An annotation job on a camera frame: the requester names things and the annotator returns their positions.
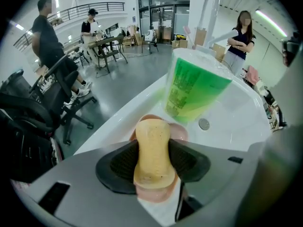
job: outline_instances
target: ceiling light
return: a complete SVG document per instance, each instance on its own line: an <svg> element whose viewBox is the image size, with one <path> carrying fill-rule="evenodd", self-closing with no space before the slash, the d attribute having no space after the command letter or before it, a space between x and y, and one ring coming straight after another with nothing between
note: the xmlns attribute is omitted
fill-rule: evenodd
<svg viewBox="0 0 303 227"><path fill-rule="evenodd" d="M20 30L23 30L23 29L24 29L24 27L22 27L22 26L19 25L19 24L16 24L16 27L17 27L18 29L20 29Z"/></svg>
<svg viewBox="0 0 303 227"><path fill-rule="evenodd" d="M287 34L267 15L262 13L260 10L257 10L256 13L259 14L262 18L264 18L267 22L269 22L273 27L275 27L280 32L281 35L283 35L284 37L287 37Z"/></svg>

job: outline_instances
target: black shirt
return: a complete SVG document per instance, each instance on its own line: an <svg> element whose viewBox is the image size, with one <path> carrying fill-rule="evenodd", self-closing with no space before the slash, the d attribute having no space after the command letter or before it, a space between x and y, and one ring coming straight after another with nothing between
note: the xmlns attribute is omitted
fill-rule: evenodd
<svg viewBox="0 0 303 227"><path fill-rule="evenodd" d="M41 33L39 50L39 58L41 61L43 61L43 59L45 59L48 54L51 54L54 50L62 50L53 26L45 16L39 15L34 20L32 31L33 33Z"/></svg>
<svg viewBox="0 0 303 227"><path fill-rule="evenodd" d="M86 33L89 33L90 32L90 22L89 21L86 21L82 23L82 27L81 27L81 32L86 32Z"/></svg>
<svg viewBox="0 0 303 227"><path fill-rule="evenodd" d="M239 34L238 34L236 37L233 38L234 40L243 42L243 43L245 43L246 45L248 45L250 42L252 42L252 43L255 45L256 37L255 37L254 35L252 35L251 41L248 41L248 40L247 40L247 34L246 34L246 33L242 34L242 31L241 31L241 30L239 30L238 33L239 33ZM236 48L233 48L232 46L228 49L228 51L230 51L230 52L236 54L237 56L241 57L241 58L244 59L244 60L245 60L245 58L246 58L246 52L240 51L240 50L238 50L238 49L236 49Z"/></svg>

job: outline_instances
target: sponge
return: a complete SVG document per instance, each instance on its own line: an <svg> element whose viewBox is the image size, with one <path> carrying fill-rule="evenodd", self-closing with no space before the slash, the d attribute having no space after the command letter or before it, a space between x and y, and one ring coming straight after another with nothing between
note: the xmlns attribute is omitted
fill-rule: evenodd
<svg viewBox="0 0 303 227"><path fill-rule="evenodd" d="M175 170L169 159L169 124L160 119L147 119L136 127L139 158L134 170L134 182L145 189L171 185Z"/></svg>

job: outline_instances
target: concrete floor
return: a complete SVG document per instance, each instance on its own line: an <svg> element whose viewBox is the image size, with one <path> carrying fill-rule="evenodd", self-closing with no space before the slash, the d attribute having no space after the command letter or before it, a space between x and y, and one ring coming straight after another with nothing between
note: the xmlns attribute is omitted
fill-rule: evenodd
<svg viewBox="0 0 303 227"><path fill-rule="evenodd" d="M60 126L55 132L55 138L60 143L65 158L72 156L120 108L167 73L172 47L159 44L158 49L159 52L152 46L152 54L144 49L143 56L137 57L142 55L140 46L126 47L124 55L127 57L128 64L124 59L118 60L117 63L110 61L108 63L110 74L105 76L101 76L101 73L105 74L106 71L99 71L94 65L86 63L83 69L79 66L83 78L93 82L91 92L86 97L94 96L98 102L95 104L89 102L77 115L93 123L94 129L87 129L85 124L73 119L71 145L68 146L63 143L63 127Z"/></svg>

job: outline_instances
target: railing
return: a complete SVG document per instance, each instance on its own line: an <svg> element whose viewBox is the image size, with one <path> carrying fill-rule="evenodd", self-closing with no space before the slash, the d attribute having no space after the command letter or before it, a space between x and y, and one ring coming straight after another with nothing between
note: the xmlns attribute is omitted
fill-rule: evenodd
<svg viewBox="0 0 303 227"><path fill-rule="evenodd" d="M124 11L124 2L96 2L80 5L57 12L57 14L51 15L47 19L53 27L55 27L66 21L88 15L90 9L95 9L98 14L112 11ZM28 30L14 43L14 46L21 52L24 51L32 43L32 35L32 29Z"/></svg>

